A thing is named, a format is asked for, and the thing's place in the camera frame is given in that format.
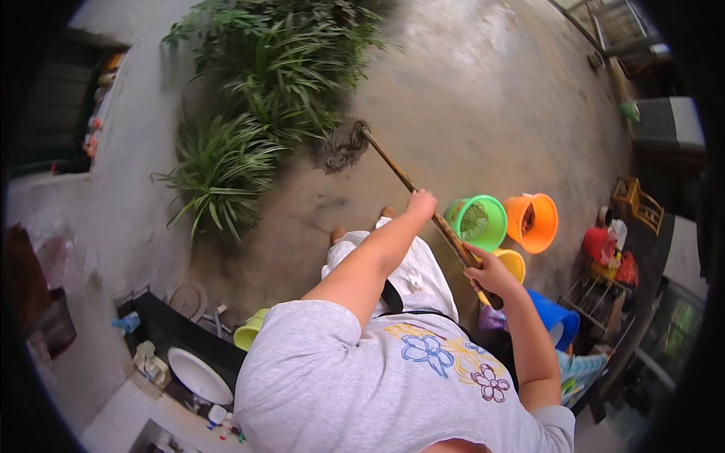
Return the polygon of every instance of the green bucket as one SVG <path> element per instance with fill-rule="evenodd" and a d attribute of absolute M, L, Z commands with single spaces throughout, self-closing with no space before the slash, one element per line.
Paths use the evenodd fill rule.
<path fill-rule="evenodd" d="M 448 206 L 446 220 L 460 238 L 461 220 L 473 203 L 479 203 L 484 207 L 486 214 L 489 216 L 489 221 L 484 232 L 476 238 L 469 238 L 468 242 L 487 252 L 493 252 L 506 237 L 507 226 L 506 209 L 503 209 L 503 206 L 494 197 L 477 195 L 473 198 L 458 199 Z"/>

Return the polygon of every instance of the wooden stool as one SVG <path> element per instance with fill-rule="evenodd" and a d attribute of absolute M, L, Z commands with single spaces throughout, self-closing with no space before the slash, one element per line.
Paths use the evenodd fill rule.
<path fill-rule="evenodd" d="M 660 235 L 665 210 L 654 198 L 642 192 L 637 178 L 619 178 L 612 194 L 620 215 L 634 217 L 656 236 Z"/>

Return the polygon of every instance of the mop head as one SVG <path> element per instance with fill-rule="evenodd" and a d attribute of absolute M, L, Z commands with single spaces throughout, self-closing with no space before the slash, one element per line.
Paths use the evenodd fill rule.
<path fill-rule="evenodd" d="M 312 168 L 322 168 L 329 175 L 357 164 L 360 156 L 368 150 L 368 138 L 363 133 L 366 130 L 370 130 L 366 121 L 353 117 L 343 118 L 340 126 L 328 138 L 320 140 L 312 148 Z"/>

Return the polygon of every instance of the drain cover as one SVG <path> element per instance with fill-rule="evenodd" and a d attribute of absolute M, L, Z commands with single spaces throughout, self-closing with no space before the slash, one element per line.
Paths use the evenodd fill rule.
<path fill-rule="evenodd" d="M 197 282 L 187 281 L 171 294 L 169 307 L 195 323 L 207 311 L 207 292 Z"/>

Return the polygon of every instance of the white bottle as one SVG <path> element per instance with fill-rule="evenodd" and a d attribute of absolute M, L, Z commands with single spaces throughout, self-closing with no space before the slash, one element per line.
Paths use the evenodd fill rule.
<path fill-rule="evenodd" d="M 211 431 L 214 429 L 216 425 L 221 425 L 224 423 L 224 420 L 226 419 L 226 416 L 229 412 L 226 411 L 223 407 L 221 407 L 219 404 L 214 404 L 211 409 L 209 409 L 209 425 L 207 428 Z"/>

